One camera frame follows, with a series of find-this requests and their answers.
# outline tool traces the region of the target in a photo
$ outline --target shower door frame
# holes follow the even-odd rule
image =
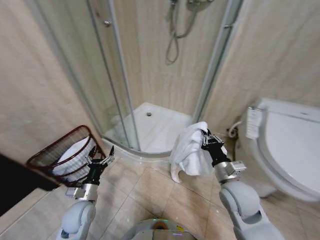
[[[202,84],[200,95],[198,97],[197,105],[196,105],[196,108],[195,108],[195,111],[194,111],[194,114],[192,117],[193,122],[199,121],[205,108],[207,107],[206,102],[207,102],[208,96],[210,95],[210,93],[213,89],[215,80],[217,79],[217,76],[219,74],[219,69],[221,68],[221,65],[222,65],[223,60],[226,56],[226,53],[228,52],[228,47],[229,47],[231,39],[232,39],[231,36],[233,36],[234,32],[236,31],[236,27],[237,27],[236,21],[237,21],[238,13],[240,11],[240,8],[244,5],[243,4],[244,1],[245,0],[228,0],[223,19],[221,21],[219,34],[218,34],[217,40],[215,41],[215,44],[214,44],[211,59],[210,59],[210,62],[209,62],[208,68],[207,68],[207,72],[206,72],[203,84]],[[107,12],[110,13],[110,21],[111,21],[110,27],[112,28],[112,31],[113,31],[113,34],[114,34],[114,37],[116,40],[117,51],[118,51],[119,58],[120,58],[121,72],[122,72],[123,79],[124,79],[124,85],[125,85],[125,90],[127,93],[127,100],[128,100],[129,110],[130,110],[129,114],[132,116],[133,127],[134,127],[134,132],[135,132],[137,144],[139,146],[139,149],[141,149],[139,138],[138,138],[138,131],[137,131],[137,126],[136,126],[134,111],[133,111],[132,100],[131,100],[131,93],[130,93],[130,89],[129,89],[129,81],[128,81],[128,76],[126,73],[126,66],[125,66],[125,61],[124,61],[123,52],[122,52],[122,48],[121,48],[119,31],[117,28],[117,19],[115,17],[115,9],[114,9],[114,5],[113,5],[113,0],[105,0],[105,2],[106,2],[105,7],[107,8],[106,10],[107,10]],[[130,147],[126,147],[126,146],[122,145],[121,143],[118,143],[118,142],[104,136],[102,128],[100,127],[100,124],[97,121],[95,114],[93,113],[93,111],[88,103],[88,100],[86,99],[85,94],[83,93],[81,87],[77,84],[76,74],[74,73],[73,69],[71,68],[70,64],[68,63],[68,60],[67,60],[66,56],[64,55],[62,48],[59,46],[58,40],[55,38],[55,35],[51,31],[51,29],[49,27],[49,23],[46,21],[45,16],[39,10],[39,6],[37,6],[37,4],[35,3],[34,0],[27,0],[26,4],[27,4],[28,8],[30,9],[31,13],[33,14],[40,29],[42,30],[45,37],[47,38],[49,45],[52,47],[54,54],[58,58],[58,61],[60,62],[63,69],[67,73],[69,81],[71,82],[72,86],[74,87],[74,89],[77,93],[77,96],[79,97],[81,103],[84,106],[84,109],[86,110],[86,112],[88,113],[94,126],[96,127],[96,130],[98,131],[100,137],[102,139],[105,139],[105,140],[111,142],[112,144],[126,150],[127,152],[132,153],[134,155],[137,155],[139,157],[144,157],[144,158],[168,157],[171,154],[171,151],[159,152],[159,153],[142,152],[139,150],[132,149]],[[112,85],[112,87],[114,87],[113,80],[112,80],[111,76],[110,76],[110,84]],[[124,125],[124,120],[123,120],[123,117],[121,116],[121,111],[120,111],[118,105],[117,105],[117,109],[120,114],[123,130],[125,131],[125,134],[127,135],[127,131],[126,131],[126,128]]]

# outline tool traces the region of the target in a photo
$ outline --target bidet control panel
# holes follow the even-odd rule
[[[257,139],[259,137],[259,127],[263,117],[263,110],[256,107],[248,107],[246,113],[246,137]]]

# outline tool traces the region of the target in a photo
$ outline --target red wire basket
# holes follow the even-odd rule
[[[81,140],[84,141],[86,138],[87,140],[80,150],[58,162],[73,144]],[[75,187],[87,177],[89,167],[85,159],[87,157],[86,150],[90,151],[93,148],[95,148],[94,159],[106,158],[89,127],[80,125],[29,158],[26,166],[54,178],[57,182],[63,183],[67,187]]]

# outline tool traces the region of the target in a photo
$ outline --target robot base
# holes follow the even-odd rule
[[[121,240],[203,240],[183,225],[167,219],[148,219],[132,227]]]

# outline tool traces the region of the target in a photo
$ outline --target white cloth in basket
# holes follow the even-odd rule
[[[61,175],[67,174],[67,173],[71,173],[71,172],[77,170],[78,168],[80,168],[81,166],[83,166],[84,164],[86,164],[87,160],[85,157],[88,156],[91,149],[96,145],[95,141],[92,138],[90,138],[90,139],[89,138],[90,137],[88,136],[88,137],[76,142],[75,144],[73,144],[60,157],[60,159],[58,160],[58,163],[61,163],[62,161],[68,159],[72,155],[76,154],[89,141],[88,144],[86,145],[86,147],[80,153],[78,153],[76,156],[74,156],[69,161],[53,168],[52,173],[56,176],[61,176]],[[76,180],[86,176],[89,173],[89,170],[90,170],[89,167],[85,166],[82,169],[80,169],[79,171],[63,177],[63,179],[68,180],[69,182],[76,181]]]

